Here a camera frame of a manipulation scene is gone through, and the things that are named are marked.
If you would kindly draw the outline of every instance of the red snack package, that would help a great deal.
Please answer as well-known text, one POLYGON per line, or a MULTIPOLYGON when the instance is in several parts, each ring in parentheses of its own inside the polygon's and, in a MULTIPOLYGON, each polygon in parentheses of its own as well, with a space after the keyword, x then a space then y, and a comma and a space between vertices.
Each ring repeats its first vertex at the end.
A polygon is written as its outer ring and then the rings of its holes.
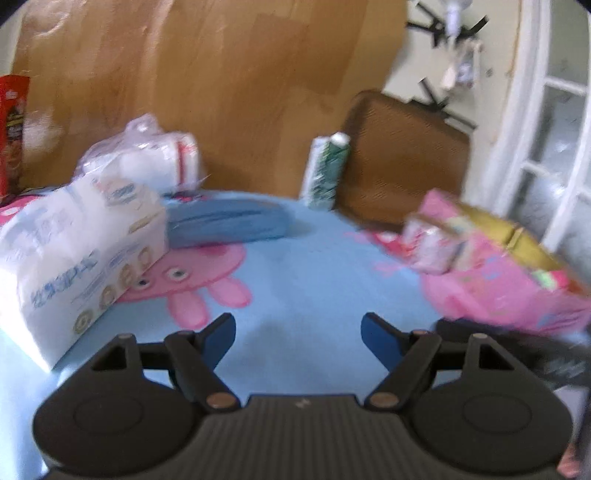
POLYGON ((18 190, 29 77, 0 77, 0 203, 18 190))

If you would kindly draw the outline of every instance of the white door frame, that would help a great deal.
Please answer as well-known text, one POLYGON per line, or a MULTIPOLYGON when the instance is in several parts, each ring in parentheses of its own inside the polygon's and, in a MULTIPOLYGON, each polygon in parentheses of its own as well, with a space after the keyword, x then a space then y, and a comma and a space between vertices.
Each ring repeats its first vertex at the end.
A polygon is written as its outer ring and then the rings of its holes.
MULTIPOLYGON (((506 217, 513 204, 524 172, 550 178, 565 187, 541 243, 556 251, 564 238, 577 200, 591 200, 591 189, 584 185, 591 161, 591 95, 587 85, 548 75, 551 40, 551 0, 524 0, 519 33, 515 76, 509 94, 501 134, 489 159, 480 206, 506 217), (543 108, 546 87, 586 97, 573 169, 568 177, 554 173, 530 159, 530 152, 543 108)), ((589 50, 591 51, 591 15, 589 50)), ((588 65, 591 80, 591 55, 588 65)))

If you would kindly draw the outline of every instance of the pink octopus print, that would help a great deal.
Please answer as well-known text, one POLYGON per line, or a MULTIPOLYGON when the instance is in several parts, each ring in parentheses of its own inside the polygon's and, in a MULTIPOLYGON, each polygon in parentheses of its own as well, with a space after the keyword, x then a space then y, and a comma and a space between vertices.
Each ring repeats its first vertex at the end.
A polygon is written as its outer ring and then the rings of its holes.
POLYGON ((230 275, 246 257, 243 245, 215 245, 171 250, 156 262, 119 301, 140 301, 166 297, 168 311, 183 329, 205 327, 210 315, 201 295, 206 288, 220 305, 246 307, 251 292, 230 275))

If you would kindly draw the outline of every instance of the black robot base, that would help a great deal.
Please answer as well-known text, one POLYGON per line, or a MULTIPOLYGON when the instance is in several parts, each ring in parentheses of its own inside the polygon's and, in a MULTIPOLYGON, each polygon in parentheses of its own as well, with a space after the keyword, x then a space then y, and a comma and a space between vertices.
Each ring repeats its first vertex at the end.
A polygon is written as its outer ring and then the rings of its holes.
POLYGON ((253 395, 241 406, 213 369, 232 346, 224 314, 200 333, 108 343, 37 410, 46 480, 560 479, 566 407, 489 336, 444 342, 374 313, 365 345, 389 371, 354 395, 253 395), (174 388, 144 377, 164 369, 174 388), (437 371, 462 370, 433 387, 437 371))

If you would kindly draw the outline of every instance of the green bottle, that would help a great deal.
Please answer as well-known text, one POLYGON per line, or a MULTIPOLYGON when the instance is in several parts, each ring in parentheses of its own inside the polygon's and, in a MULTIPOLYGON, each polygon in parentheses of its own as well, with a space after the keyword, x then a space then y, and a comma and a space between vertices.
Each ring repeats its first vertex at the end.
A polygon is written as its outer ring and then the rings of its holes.
POLYGON ((336 188, 350 150, 348 135, 337 132, 326 144, 318 160, 311 185, 309 207, 314 210, 332 210, 336 188))

